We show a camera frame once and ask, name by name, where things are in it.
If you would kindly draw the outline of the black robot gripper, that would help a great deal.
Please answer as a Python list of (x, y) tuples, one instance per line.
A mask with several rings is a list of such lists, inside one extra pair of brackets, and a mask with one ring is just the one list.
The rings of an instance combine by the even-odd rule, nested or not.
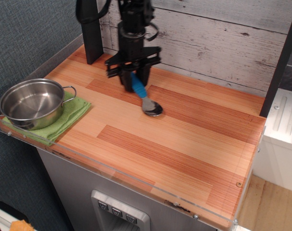
[(152, 65), (159, 64), (160, 47), (145, 47), (146, 31), (139, 33), (118, 31), (119, 51), (116, 55), (105, 61), (108, 77), (120, 77), (121, 84), (128, 92), (133, 92), (131, 71), (136, 75), (143, 86), (147, 86)]

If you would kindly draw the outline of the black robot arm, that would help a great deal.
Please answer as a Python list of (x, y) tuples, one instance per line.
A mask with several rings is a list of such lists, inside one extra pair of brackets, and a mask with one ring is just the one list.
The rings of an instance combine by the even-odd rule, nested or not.
[(105, 61), (107, 76), (118, 76), (125, 90), (132, 92), (131, 73), (146, 86), (150, 68), (161, 62), (161, 48), (145, 47), (144, 40), (154, 40), (159, 32), (152, 23), (154, 8), (150, 0), (120, 0), (121, 21), (118, 23), (118, 46), (116, 55)]

